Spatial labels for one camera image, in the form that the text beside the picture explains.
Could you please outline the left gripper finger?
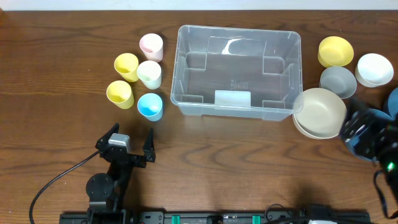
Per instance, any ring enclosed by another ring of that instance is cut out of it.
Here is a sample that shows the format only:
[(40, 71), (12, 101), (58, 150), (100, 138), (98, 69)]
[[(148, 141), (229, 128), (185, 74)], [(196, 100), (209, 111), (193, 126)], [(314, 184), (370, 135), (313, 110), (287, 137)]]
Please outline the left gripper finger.
[(107, 150), (109, 148), (109, 140), (111, 136), (114, 133), (117, 134), (118, 132), (119, 132), (119, 124), (115, 123), (113, 127), (106, 134), (104, 134), (101, 138), (97, 140), (95, 148), (97, 148), (97, 150), (99, 151)]
[(146, 141), (143, 145), (146, 162), (155, 162), (154, 130), (150, 128)]

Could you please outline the dark blue large bowl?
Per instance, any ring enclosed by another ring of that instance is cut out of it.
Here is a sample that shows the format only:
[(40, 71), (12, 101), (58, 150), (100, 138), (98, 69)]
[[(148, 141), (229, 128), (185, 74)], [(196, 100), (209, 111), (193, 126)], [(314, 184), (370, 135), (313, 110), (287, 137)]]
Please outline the dark blue large bowl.
[[(369, 111), (370, 111), (370, 113), (372, 113), (376, 118), (379, 118), (379, 119), (382, 119), (382, 120), (385, 120), (385, 121), (393, 121), (393, 119), (388, 115), (388, 114), (386, 114), (385, 112), (383, 112), (383, 111), (380, 111), (380, 110), (377, 110), (377, 109), (372, 109), (372, 108), (370, 108), (369, 109)], [(364, 157), (364, 156), (359, 156), (359, 155), (357, 155), (356, 153), (355, 153), (355, 149), (356, 149), (356, 146), (358, 145), (358, 143), (359, 143), (359, 140), (360, 140), (360, 137), (364, 134), (364, 133), (366, 133), (367, 132), (367, 128), (363, 128), (362, 130), (360, 130), (358, 133), (356, 133), (348, 142), (346, 142), (345, 143), (345, 146), (348, 148), (348, 150), (354, 155), (354, 156), (356, 156), (356, 157), (358, 157), (358, 158), (360, 158), (360, 159), (362, 159), (362, 160), (365, 160), (365, 161), (372, 161), (371, 159), (368, 159), (368, 158), (366, 158), (366, 157)]]

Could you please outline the beige large bowl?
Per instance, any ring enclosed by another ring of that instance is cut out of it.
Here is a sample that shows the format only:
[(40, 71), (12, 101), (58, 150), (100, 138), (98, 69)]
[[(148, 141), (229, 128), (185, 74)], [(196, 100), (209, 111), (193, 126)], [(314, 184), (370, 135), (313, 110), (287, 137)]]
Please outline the beige large bowl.
[(339, 135), (346, 118), (346, 105), (330, 90), (311, 88), (302, 95), (302, 109), (292, 115), (295, 127), (312, 139), (331, 139)]

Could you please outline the grey small bowl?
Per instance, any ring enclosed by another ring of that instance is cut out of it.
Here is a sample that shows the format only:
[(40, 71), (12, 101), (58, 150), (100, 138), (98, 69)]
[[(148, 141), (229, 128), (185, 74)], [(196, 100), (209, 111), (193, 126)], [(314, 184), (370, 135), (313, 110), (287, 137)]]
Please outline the grey small bowl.
[(319, 87), (332, 91), (341, 99), (346, 99), (355, 94), (357, 81), (347, 68), (332, 66), (322, 72)]

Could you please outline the white small bowl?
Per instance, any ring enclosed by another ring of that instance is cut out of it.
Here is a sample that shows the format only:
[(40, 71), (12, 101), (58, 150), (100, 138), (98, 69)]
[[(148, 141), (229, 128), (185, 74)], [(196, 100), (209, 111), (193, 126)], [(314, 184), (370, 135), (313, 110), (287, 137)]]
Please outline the white small bowl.
[(380, 54), (365, 54), (355, 69), (355, 77), (363, 86), (374, 88), (389, 83), (394, 76), (390, 61)]

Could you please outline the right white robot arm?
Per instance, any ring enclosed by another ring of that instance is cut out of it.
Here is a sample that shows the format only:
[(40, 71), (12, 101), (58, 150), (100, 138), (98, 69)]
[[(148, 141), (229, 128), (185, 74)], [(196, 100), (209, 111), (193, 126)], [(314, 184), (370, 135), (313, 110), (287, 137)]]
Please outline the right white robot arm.
[(397, 212), (388, 214), (388, 207), (377, 177), (383, 174), (394, 198), (397, 198), (397, 121), (381, 118), (357, 98), (349, 100), (347, 114), (339, 132), (345, 146), (357, 157), (378, 162), (373, 184), (378, 194), (383, 215), (390, 220)]

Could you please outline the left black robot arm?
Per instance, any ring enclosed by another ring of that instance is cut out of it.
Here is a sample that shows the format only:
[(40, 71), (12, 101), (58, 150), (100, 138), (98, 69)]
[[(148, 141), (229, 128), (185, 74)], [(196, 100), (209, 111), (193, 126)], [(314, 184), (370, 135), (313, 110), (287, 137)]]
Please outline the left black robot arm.
[(143, 155), (131, 154), (130, 137), (118, 131), (116, 123), (96, 142), (99, 156), (110, 166), (106, 173), (93, 175), (86, 184), (90, 198), (87, 223), (135, 222), (134, 212), (123, 208), (123, 200), (133, 169), (145, 168), (148, 162), (155, 161), (154, 130), (149, 130)]

